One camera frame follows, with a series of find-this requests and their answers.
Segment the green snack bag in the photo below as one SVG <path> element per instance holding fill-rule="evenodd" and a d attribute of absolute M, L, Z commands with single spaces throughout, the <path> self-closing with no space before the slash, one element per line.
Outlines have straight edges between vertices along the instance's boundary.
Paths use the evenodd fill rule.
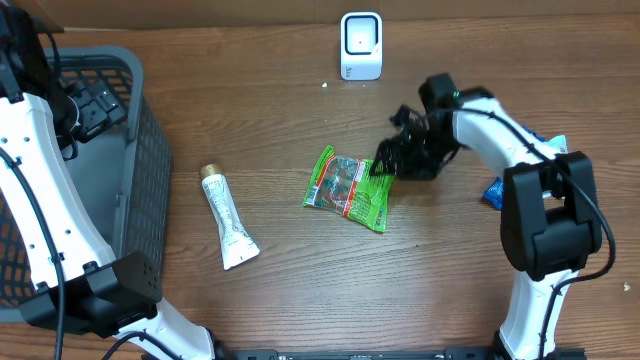
<path fill-rule="evenodd" d="M 372 160 L 336 156 L 327 146 L 313 168 L 302 206 L 334 211 L 384 232 L 393 176 L 369 177 Z"/>

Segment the white tube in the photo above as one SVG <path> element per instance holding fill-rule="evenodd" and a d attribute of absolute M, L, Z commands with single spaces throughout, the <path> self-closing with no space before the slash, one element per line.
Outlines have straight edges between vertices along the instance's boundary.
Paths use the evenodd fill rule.
<path fill-rule="evenodd" d="M 222 265 L 225 270 L 258 256 L 260 249 L 247 234 L 238 217 L 222 168 L 210 164 L 200 169 L 202 188 L 218 223 Z"/>

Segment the tube cap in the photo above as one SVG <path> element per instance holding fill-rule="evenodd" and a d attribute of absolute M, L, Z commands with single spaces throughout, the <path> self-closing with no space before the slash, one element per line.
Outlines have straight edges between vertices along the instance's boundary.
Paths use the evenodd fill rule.
<path fill-rule="evenodd" d="M 209 165 L 205 165 L 200 169 L 200 181 L 204 180 L 205 178 L 211 176 L 211 175 L 216 175 L 216 174 L 224 174 L 224 172 L 222 171 L 222 166 L 220 166 L 219 164 L 209 164 Z"/>

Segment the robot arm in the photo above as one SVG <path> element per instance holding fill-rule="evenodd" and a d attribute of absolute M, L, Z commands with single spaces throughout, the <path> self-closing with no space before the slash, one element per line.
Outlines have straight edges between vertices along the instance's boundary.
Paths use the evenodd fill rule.
<path fill-rule="evenodd" d="M 55 330 L 62 311 L 64 332 L 93 332 L 118 339 L 143 332 L 176 358 L 227 356 L 208 329 L 189 322 L 163 298 L 161 280 L 156 276 L 159 269 L 152 269 L 141 253 L 116 259 L 95 228 L 61 149 L 69 146 L 72 138 L 91 140 L 117 120 L 83 126 L 83 114 L 73 96 L 53 78 L 28 14 L 2 4 L 0 114 L 0 148 L 12 159 L 12 164 L 0 166 L 0 188 L 20 229 L 37 290 L 20 304 L 24 320 Z M 35 199 L 27 197 L 12 167 L 19 168 Z M 54 252 L 49 251 L 31 201 L 42 211 Z M 59 260 L 53 255 L 56 252 Z M 61 264 L 63 284 L 58 283 L 56 261 Z M 66 294 L 62 307 L 61 293 Z M 127 339 L 157 359 L 170 359 L 150 341 L 141 341 L 138 336 Z"/>
<path fill-rule="evenodd" d="M 554 299 L 542 334 L 553 289 L 577 277 L 602 242 L 600 222 L 591 208 L 548 162 L 566 170 L 595 203 L 591 163 L 579 152 L 556 154 L 511 119 L 483 88 L 458 91 L 449 75 L 442 74 L 428 78 L 419 94 L 427 115 L 400 108 L 391 121 L 401 132 L 380 144 L 372 175 L 430 180 L 464 147 L 477 152 L 503 178 L 500 237 L 516 273 L 494 350 L 504 359 L 538 359 L 542 338 L 546 356 L 555 349 L 555 326 L 567 287 Z M 544 193 L 564 198 L 564 206 L 546 210 Z"/>

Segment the plastic basket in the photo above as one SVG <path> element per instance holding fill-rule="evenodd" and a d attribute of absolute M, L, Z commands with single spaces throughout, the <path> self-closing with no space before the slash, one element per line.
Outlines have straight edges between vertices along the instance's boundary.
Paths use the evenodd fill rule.
<path fill-rule="evenodd" d="M 127 119 L 66 162 L 82 203 L 116 258 L 142 251 L 162 269 L 169 205 L 171 149 L 142 94 L 140 61 L 120 47 L 61 48 L 62 82 L 102 80 L 127 108 Z M 45 50 L 50 61 L 52 52 Z M 0 310 L 35 294 L 29 262 L 0 195 Z M 0 312 L 0 322 L 13 316 Z"/>

